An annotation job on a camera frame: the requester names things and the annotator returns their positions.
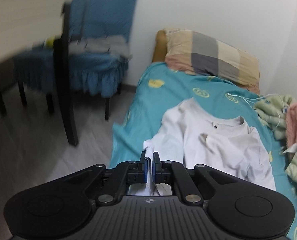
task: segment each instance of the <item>teal bedsheet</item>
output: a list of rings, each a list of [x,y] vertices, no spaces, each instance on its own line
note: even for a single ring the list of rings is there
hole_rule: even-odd
[[[133,103],[124,123],[113,125],[113,153],[111,168],[127,160],[139,160],[143,141],[151,139],[159,130],[165,111],[184,99],[192,98],[215,117],[230,119],[243,116],[249,126],[257,128],[261,140],[270,155],[276,190],[287,196],[296,211],[288,237],[297,240],[297,184],[284,170],[285,156],[280,155],[281,143],[274,139],[272,131],[263,126],[256,112],[239,95],[256,98],[257,95],[241,89],[231,82],[214,76],[191,76],[167,68],[164,63],[151,64],[142,75]]]

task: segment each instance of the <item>blue chair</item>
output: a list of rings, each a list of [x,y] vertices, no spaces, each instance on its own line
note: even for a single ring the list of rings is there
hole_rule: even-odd
[[[128,42],[135,3],[136,0],[72,0],[68,40],[64,42],[111,35],[122,35]],[[71,91],[82,90],[91,95],[101,93],[101,96],[106,98],[105,119],[108,120],[110,98],[118,91],[128,68],[127,60],[109,53],[85,52],[67,57]],[[58,85],[54,60],[53,49],[43,46],[14,57],[14,77],[19,83],[24,106],[26,99],[23,84],[30,89],[45,93],[49,113],[54,111],[52,91]]]

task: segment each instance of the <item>gray floor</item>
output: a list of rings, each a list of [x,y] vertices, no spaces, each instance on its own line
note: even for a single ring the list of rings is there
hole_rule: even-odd
[[[104,120],[104,100],[74,96],[80,143],[69,146],[57,106],[49,116],[45,97],[27,91],[23,109],[18,89],[4,95],[8,116],[0,117],[0,239],[10,238],[3,218],[5,202],[15,193],[57,179],[96,163],[109,164],[112,125],[122,123],[133,93],[122,91],[111,100],[111,117]]]

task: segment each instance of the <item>chair backrest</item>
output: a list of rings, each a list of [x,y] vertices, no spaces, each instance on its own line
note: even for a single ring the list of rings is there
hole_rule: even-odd
[[[85,38],[123,35],[128,41],[135,4],[136,0],[73,0],[70,35],[76,35],[80,30]]]

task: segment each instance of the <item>pink cloth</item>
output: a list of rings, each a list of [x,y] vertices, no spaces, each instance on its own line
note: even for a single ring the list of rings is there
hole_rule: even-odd
[[[287,147],[297,143],[297,103],[290,105],[286,112]]]

